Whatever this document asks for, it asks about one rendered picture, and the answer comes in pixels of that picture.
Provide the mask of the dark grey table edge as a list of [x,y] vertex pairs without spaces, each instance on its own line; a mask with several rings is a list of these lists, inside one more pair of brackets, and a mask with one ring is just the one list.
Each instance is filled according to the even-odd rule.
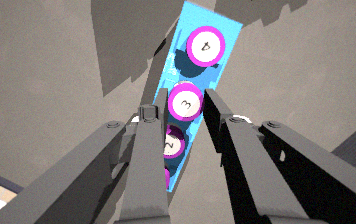
[[0,176],[0,187],[5,188],[15,194],[18,194],[21,190],[25,189],[1,176]]

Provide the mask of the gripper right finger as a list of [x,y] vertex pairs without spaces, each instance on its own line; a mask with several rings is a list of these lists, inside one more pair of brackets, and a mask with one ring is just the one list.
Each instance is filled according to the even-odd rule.
[[356,224],[354,166],[282,123],[234,115],[213,88],[204,100],[235,224]]

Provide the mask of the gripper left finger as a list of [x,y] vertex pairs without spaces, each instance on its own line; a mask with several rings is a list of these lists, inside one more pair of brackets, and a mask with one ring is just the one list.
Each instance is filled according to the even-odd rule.
[[[0,208],[0,224],[93,224],[129,165],[118,221],[171,224],[164,155],[168,88],[130,125],[109,121]],[[110,171],[111,170],[111,171]]]

